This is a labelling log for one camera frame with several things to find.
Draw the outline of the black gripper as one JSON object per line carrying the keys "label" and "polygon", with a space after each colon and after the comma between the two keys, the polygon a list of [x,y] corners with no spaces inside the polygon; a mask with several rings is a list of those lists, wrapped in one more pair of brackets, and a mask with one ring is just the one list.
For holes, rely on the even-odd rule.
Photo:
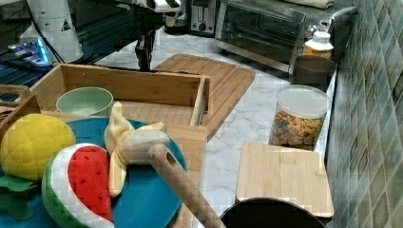
{"label": "black gripper", "polygon": [[138,66],[140,70],[149,70],[155,40],[152,15],[146,12],[138,12],[135,24],[138,38],[135,52],[138,58]]}

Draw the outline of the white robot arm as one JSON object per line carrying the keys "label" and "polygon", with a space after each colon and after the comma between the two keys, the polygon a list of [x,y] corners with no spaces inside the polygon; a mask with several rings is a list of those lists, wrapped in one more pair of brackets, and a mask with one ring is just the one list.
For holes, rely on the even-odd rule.
{"label": "white robot arm", "polygon": [[135,52],[141,71],[148,71],[155,34],[163,26],[173,27],[182,7],[181,0],[117,0],[130,6],[133,29],[126,35],[137,41]]}

